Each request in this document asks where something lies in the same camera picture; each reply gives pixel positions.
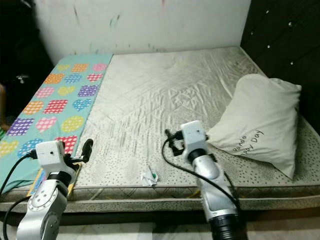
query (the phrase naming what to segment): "bed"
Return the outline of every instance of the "bed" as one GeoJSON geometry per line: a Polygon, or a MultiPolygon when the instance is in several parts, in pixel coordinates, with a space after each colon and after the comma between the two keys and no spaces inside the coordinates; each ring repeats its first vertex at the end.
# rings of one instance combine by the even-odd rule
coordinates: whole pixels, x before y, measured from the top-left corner
{"type": "MultiPolygon", "coordinates": [[[[114,55],[79,141],[82,146],[94,140],[91,159],[79,173],[65,212],[201,210],[196,179],[161,158],[164,130],[200,120],[208,131],[231,101],[237,81],[252,73],[264,74],[241,47],[114,55]],[[140,175],[148,166],[159,176],[155,187],[142,186],[140,175]]],[[[269,163],[210,146],[236,186],[243,210],[320,207],[320,138],[302,116],[297,141],[293,180],[269,163]]],[[[191,167],[181,157],[170,159],[191,167]]],[[[28,189],[8,192],[1,211],[28,189]]],[[[15,212],[26,212],[26,205],[15,212]]]]}

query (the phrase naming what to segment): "mattress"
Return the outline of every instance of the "mattress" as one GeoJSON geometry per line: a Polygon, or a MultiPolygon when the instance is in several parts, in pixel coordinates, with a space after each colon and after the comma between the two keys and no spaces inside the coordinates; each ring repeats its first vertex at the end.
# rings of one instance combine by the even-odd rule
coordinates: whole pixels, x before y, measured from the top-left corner
{"type": "MultiPolygon", "coordinates": [[[[80,138],[94,140],[66,212],[201,210],[196,178],[161,157],[165,129],[200,120],[205,131],[220,119],[237,81],[263,72],[240,47],[114,55],[80,138]],[[143,187],[148,166],[159,181],[143,187]]],[[[294,179],[266,162],[209,150],[229,174],[244,210],[320,207],[320,138],[300,116],[294,179]]],[[[185,168],[180,156],[169,159],[185,168]]],[[[27,187],[9,192],[7,209],[27,187]]],[[[19,205],[16,212],[25,212],[19,205]]]]}

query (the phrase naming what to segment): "crumpled paper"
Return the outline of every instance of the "crumpled paper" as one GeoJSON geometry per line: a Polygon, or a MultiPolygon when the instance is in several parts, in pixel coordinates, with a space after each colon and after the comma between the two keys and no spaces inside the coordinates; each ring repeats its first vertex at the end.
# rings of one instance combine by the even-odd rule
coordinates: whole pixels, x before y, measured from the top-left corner
{"type": "Polygon", "coordinates": [[[159,179],[157,173],[152,171],[150,166],[148,166],[147,170],[140,175],[142,186],[143,187],[152,187],[157,184],[159,179]]]}

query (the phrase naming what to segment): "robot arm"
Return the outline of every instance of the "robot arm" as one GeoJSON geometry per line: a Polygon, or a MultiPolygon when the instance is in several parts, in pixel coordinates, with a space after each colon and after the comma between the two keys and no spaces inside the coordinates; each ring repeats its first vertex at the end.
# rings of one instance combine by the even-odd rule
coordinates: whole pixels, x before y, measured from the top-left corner
{"type": "MultiPolygon", "coordinates": [[[[232,196],[225,183],[224,171],[214,161],[214,157],[208,155],[207,136],[199,121],[182,124],[181,131],[172,135],[166,130],[166,134],[174,156],[182,154],[184,161],[190,163],[197,174],[232,196]],[[174,146],[174,141],[178,140],[183,140],[183,149],[174,146]]],[[[246,224],[234,202],[203,179],[198,178],[197,185],[201,190],[204,214],[214,240],[247,240],[246,224]]]]}
{"type": "Polygon", "coordinates": [[[26,215],[17,229],[17,240],[57,238],[61,215],[67,206],[68,186],[76,179],[77,166],[71,163],[87,162],[92,144],[91,139],[86,141],[80,157],[64,154],[61,141],[47,141],[36,145],[38,161],[45,170],[47,179],[28,201],[26,215]]]}

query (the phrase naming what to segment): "polka dot heart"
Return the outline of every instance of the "polka dot heart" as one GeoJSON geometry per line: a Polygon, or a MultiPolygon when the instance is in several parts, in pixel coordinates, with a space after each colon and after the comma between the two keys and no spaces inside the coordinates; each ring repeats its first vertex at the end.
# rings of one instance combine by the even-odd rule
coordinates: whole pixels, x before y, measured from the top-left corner
{"type": "Polygon", "coordinates": [[[107,68],[107,64],[104,64],[104,63],[98,63],[98,64],[95,64],[93,66],[93,71],[96,71],[96,72],[100,72],[100,71],[103,71],[107,68]]]}
{"type": "Polygon", "coordinates": [[[82,78],[82,75],[80,73],[74,73],[67,76],[64,80],[67,84],[73,84],[80,81],[81,78],[82,78]]]}
{"type": "Polygon", "coordinates": [[[88,67],[89,67],[89,64],[87,63],[75,64],[73,65],[71,72],[85,72],[88,67]]]}
{"type": "Polygon", "coordinates": [[[51,73],[49,74],[46,79],[44,80],[45,84],[58,84],[61,82],[61,80],[64,78],[64,74],[63,73],[51,73]]]}
{"type": "Polygon", "coordinates": [[[77,109],[77,111],[81,111],[82,109],[85,109],[86,107],[90,106],[91,104],[91,99],[86,99],[86,100],[76,100],[73,102],[72,106],[77,109]]]}
{"type": "Polygon", "coordinates": [[[68,100],[52,100],[43,111],[44,114],[59,114],[65,109],[68,100]]]}
{"type": "Polygon", "coordinates": [[[76,90],[75,86],[62,86],[58,89],[58,94],[60,94],[61,96],[65,96],[73,93],[74,90],[76,90]]]}
{"type": "Polygon", "coordinates": [[[55,116],[51,118],[43,117],[36,123],[35,127],[39,130],[40,133],[43,133],[45,130],[55,125],[56,122],[57,118],[55,116]]]}
{"type": "Polygon", "coordinates": [[[75,144],[77,142],[77,136],[59,136],[55,140],[62,141],[65,143],[64,153],[72,154],[75,144]]]}
{"type": "Polygon", "coordinates": [[[65,133],[75,131],[84,124],[84,121],[82,116],[71,116],[62,123],[61,129],[65,133]]]}
{"type": "Polygon", "coordinates": [[[81,87],[78,97],[89,97],[89,96],[94,96],[98,91],[98,86],[97,85],[84,85],[81,87]]]}
{"type": "Polygon", "coordinates": [[[56,68],[59,71],[64,71],[64,70],[67,70],[68,68],[70,68],[70,65],[69,64],[59,64],[58,66],[56,66],[56,68]]]}
{"type": "Polygon", "coordinates": [[[43,98],[49,97],[54,92],[55,92],[55,89],[52,86],[45,86],[43,88],[39,88],[39,90],[36,91],[35,96],[38,99],[43,99],[43,98]]]}
{"type": "Polygon", "coordinates": [[[90,75],[88,75],[86,78],[90,81],[90,82],[95,82],[98,81],[100,79],[102,79],[104,75],[102,73],[100,74],[95,74],[95,73],[91,73],[90,75]]]}
{"type": "Polygon", "coordinates": [[[11,153],[13,150],[16,149],[18,146],[18,141],[13,141],[13,142],[6,142],[6,141],[1,141],[0,142],[0,157],[7,155],[11,153]]]}
{"type": "Polygon", "coordinates": [[[43,101],[31,101],[22,111],[24,114],[32,115],[39,112],[44,106],[43,101]]]}
{"type": "Polygon", "coordinates": [[[44,140],[40,138],[35,138],[27,141],[22,145],[20,150],[18,151],[18,158],[22,158],[24,155],[29,153],[31,150],[36,149],[36,145],[42,143],[44,140]]]}
{"type": "Polygon", "coordinates": [[[25,135],[34,120],[33,118],[17,118],[6,134],[8,136],[25,135]]]}

